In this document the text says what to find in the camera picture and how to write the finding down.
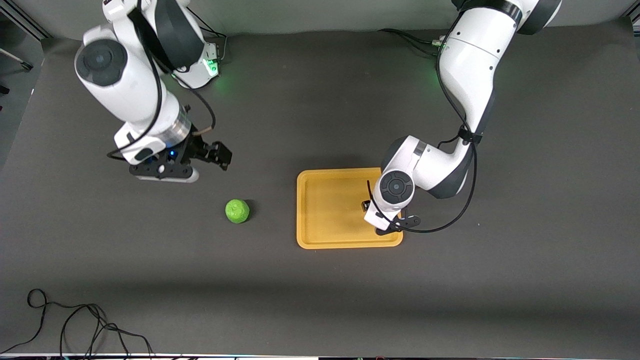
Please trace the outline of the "green toy apple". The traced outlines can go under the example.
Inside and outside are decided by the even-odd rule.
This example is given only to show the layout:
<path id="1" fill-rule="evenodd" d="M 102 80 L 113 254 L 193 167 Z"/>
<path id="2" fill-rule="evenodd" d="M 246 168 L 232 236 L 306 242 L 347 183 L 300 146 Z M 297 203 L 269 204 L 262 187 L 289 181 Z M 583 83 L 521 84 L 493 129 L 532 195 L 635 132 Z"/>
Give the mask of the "green toy apple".
<path id="1" fill-rule="evenodd" d="M 224 208 L 226 217 L 233 224 L 242 224 L 250 216 L 250 207 L 243 199 L 231 199 Z"/>

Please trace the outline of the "yellow plastic tray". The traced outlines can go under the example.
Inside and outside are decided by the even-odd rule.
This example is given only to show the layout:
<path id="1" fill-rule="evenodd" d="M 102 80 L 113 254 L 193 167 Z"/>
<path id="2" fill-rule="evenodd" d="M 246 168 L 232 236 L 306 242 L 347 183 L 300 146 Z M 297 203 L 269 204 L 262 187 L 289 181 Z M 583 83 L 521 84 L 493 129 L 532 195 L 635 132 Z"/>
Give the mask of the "yellow plastic tray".
<path id="1" fill-rule="evenodd" d="M 297 176 L 296 239 L 303 249 L 392 248 L 403 233 L 377 235 L 365 221 L 362 203 L 377 167 L 305 170 Z"/>

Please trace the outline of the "dark metal stand leg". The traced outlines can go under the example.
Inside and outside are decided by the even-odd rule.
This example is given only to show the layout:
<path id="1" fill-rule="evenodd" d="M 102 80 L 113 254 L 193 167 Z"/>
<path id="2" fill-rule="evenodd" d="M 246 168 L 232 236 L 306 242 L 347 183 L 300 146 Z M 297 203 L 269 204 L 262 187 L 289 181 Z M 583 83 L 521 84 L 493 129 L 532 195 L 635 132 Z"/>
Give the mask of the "dark metal stand leg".
<path id="1" fill-rule="evenodd" d="M 26 71 L 31 71 L 34 66 L 32 66 L 32 64 L 28 63 L 25 60 L 22 60 L 20 57 L 17 57 L 16 55 L 12 54 L 11 52 L 5 50 L 4 48 L 0 48 L 0 54 L 9 57 L 9 59 L 12 59 L 14 61 L 16 61 L 17 63 L 20 64 L 20 66 L 25 69 Z"/>

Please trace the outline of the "grey metal frame rail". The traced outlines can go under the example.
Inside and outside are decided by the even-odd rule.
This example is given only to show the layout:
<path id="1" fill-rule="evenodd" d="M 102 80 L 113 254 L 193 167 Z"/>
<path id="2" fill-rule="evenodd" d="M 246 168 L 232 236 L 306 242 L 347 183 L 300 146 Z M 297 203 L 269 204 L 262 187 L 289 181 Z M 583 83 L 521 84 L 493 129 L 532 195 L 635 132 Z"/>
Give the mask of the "grey metal frame rail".
<path id="1" fill-rule="evenodd" d="M 37 41 L 43 39 L 52 39 L 53 36 L 46 31 L 39 23 L 33 19 L 29 14 L 26 14 L 22 9 L 16 9 L 16 7 L 2 6 L 0 4 L 0 14 L 17 25 L 23 32 L 30 35 Z"/>

